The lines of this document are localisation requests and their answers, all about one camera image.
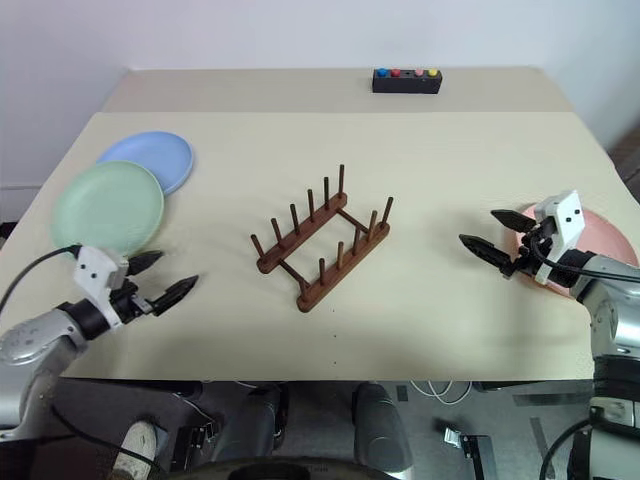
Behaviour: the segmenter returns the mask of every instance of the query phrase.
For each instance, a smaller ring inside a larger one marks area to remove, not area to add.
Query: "green plate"
[[[51,236],[58,247],[74,243],[130,255],[160,225],[164,195],[146,168],[108,162],[76,177],[58,199]]]

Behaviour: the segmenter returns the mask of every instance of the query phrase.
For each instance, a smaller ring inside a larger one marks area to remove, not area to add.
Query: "pink plate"
[[[533,209],[535,205],[531,205],[524,212],[526,216],[534,218]],[[607,255],[620,262],[628,263],[634,267],[638,266],[638,258],[636,257],[633,247],[625,236],[616,227],[607,222],[597,213],[591,210],[583,209],[584,212],[584,231],[580,236],[577,248],[582,251],[590,250],[594,253]],[[515,233],[514,240],[516,245],[520,245],[522,233]],[[551,290],[566,297],[569,297],[569,289],[561,287],[550,282],[547,285]]]

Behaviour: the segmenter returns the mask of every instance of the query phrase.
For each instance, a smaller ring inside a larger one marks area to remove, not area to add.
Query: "blue plate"
[[[174,133],[144,132],[109,147],[97,163],[136,163],[149,170],[165,195],[182,185],[193,168],[193,153],[187,141]]]

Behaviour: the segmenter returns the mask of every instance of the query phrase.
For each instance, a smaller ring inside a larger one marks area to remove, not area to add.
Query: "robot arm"
[[[59,375],[89,341],[141,315],[160,315],[189,293],[197,276],[177,282],[156,300],[137,295],[138,287],[126,277],[161,256],[148,252],[127,261],[106,250],[82,247],[74,279],[87,298],[59,305],[0,337],[0,444],[40,436]]]
[[[640,269],[574,249],[584,229],[577,192],[550,197],[535,208],[536,220],[510,210],[491,212],[525,235],[514,260],[490,242],[460,235],[476,256],[510,278],[570,288],[591,315],[595,364],[591,431],[576,434],[569,478],[636,479],[640,472]]]

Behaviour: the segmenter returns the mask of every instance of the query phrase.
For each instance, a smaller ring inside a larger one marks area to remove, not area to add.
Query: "gray floor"
[[[289,423],[275,455],[351,459],[351,393],[358,383],[290,383]],[[544,382],[493,392],[474,390],[461,404],[444,406],[421,396],[408,382],[382,385],[404,421],[418,479],[472,478],[470,462],[462,452],[443,443],[444,425],[467,434],[491,436],[501,479],[537,478],[541,440],[550,445],[566,427],[585,418],[591,391],[589,381]],[[398,386],[406,387],[407,401],[398,401]],[[464,386],[456,385],[457,391]],[[248,391],[232,382],[209,383],[193,400],[209,415],[228,418]],[[158,458],[166,468],[177,429],[203,423],[197,412],[169,393],[81,380],[62,380],[55,405],[77,427],[113,443],[120,443],[133,421],[153,419],[169,432],[167,448]],[[534,435],[532,423],[538,422],[544,439]],[[65,430],[52,419],[47,433],[63,434]],[[196,455],[196,463],[207,460],[211,447],[205,446]],[[558,452],[548,478],[566,478],[568,452],[569,444]],[[32,478],[104,478],[113,460],[113,452],[83,440],[61,441],[40,448]]]

